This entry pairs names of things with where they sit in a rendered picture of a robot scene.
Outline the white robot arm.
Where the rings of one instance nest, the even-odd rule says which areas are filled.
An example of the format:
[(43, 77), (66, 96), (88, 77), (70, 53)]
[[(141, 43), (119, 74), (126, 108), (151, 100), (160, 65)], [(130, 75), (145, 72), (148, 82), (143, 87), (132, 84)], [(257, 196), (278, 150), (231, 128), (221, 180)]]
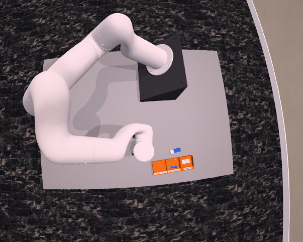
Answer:
[(146, 65), (153, 75), (165, 73), (172, 64), (173, 52), (169, 46), (155, 46), (142, 39), (134, 33), (126, 15), (114, 13), (31, 81), (23, 96), (23, 106), (35, 116), (36, 140), (50, 162), (62, 165), (119, 162), (132, 137), (134, 157), (140, 162), (153, 158), (153, 130), (146, 124), (128, 124), (112, 139), (74, 136), (69, 131), (69, 90), (100, 57), (119, 44), (123, 56)]

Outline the orange three-compartment bin rack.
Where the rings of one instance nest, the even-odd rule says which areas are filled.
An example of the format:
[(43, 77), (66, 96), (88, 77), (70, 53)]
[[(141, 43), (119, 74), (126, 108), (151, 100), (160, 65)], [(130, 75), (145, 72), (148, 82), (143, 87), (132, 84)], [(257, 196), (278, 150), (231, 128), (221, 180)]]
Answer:
[[(171, 158), (171, 159), (176, 159), (176, 160), (169, 161), (170, 159), (168, 159), (168, 160), (152, 161), (154, 176), (194, 169), (193, 155), (176, 157), (176, 158)], [(189, 159), (190, 163), (182, 164), (182, 160), (185, 160), (185, 159)], [(176, 165), (177, 165), (177, 168), (172, 168), (172, 169), (169, 168), (170, 166), (176, 166)]]

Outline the white domino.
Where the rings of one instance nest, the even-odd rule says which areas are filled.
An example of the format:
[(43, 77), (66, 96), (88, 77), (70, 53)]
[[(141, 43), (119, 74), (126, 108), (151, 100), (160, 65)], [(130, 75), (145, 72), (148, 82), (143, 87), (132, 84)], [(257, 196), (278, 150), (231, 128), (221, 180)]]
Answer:
[(189, 159), (182, 160), (182, 164), (190, 163)]

